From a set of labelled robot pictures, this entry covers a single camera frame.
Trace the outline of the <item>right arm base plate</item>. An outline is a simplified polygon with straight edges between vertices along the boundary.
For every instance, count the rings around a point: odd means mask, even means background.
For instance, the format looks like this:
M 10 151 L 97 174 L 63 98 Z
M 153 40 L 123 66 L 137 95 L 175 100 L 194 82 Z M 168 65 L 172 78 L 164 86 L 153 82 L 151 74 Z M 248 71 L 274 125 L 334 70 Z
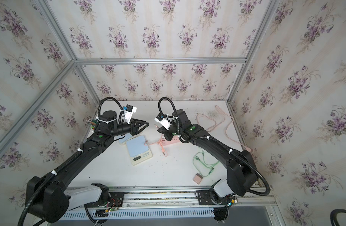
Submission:
M 212 189 L 197 190 L 195 196 L 198 199 L 199 205 L 225 205 L 231 206 L 237 204 L 234 195 L 229 194 L 225 197 L 218 196 Z

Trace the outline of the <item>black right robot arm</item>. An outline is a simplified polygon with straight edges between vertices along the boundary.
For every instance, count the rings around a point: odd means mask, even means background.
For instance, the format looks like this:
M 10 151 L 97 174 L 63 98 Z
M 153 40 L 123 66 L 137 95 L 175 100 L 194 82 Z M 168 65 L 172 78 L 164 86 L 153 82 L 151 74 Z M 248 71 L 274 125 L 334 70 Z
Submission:
M 177 137 L 183 144 L 195 145 L 208 152 L 225 167 L 226 179 L 217 181 L 210 188 L 213 199 L 221 199 L 231 194 L 270 194 L 269 183 L 258 171 L 250 152 L 233 149 L 213 137 L 202 126 L 192 124 L 185 111 L 176 109 L 168 97 L 159 99 L 158 110 L 159 114 L 155 120 L 161 124 L 158 132 L 163 134 L 165 139 L 170 141 Z

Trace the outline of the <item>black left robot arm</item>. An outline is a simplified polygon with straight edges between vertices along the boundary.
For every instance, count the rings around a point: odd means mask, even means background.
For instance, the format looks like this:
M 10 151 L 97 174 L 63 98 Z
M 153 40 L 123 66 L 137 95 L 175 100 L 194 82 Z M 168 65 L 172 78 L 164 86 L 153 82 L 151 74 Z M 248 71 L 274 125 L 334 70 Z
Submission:
M 41 178 L 35 176 L 28 181 L 25 208 L 18 225 L 24 224 L 29 213 L 41 219 L 38 225 L 55 223 L 66 212 L 81 205 L 108 202 L 108 187 L 100 183 L 93 183 L 73 195 L 66 194 L 65 190 L 91 161 L 116 141 L 116 137 L 121 138 L 126 134 L 135 136 L 149 126 L 147 121 L 132 118 L 135 112 L 136 107 L 123 107 L 114 97 L 102 99 L 98 106 L 94 133 L 60 166 Z

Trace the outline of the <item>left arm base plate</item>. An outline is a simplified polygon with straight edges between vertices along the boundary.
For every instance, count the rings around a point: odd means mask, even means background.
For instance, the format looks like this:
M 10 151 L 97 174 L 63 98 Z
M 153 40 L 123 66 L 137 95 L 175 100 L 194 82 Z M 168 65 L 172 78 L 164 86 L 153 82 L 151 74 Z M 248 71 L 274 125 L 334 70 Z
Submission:
M 124 192 L 109 192 L 108 195 L 102 195 L 98 201 L 86 204 L 88 208 L 106 208 L 117 210 L 122 207 L 124 201 Z

